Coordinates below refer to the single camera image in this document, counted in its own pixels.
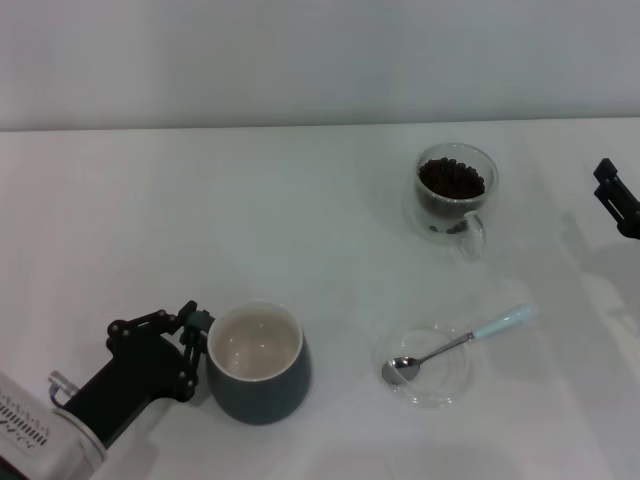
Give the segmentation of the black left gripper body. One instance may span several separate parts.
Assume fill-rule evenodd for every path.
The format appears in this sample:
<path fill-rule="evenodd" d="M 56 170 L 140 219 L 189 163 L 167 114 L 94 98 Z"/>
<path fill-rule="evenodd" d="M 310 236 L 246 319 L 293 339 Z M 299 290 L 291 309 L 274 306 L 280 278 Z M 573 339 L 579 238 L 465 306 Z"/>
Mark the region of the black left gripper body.
<path fill-rule="evenodd" d="M 127 338 L 62 409 L 109 448 L 155 400 L 183 400 L 182 353 L 162 336 Z"/>

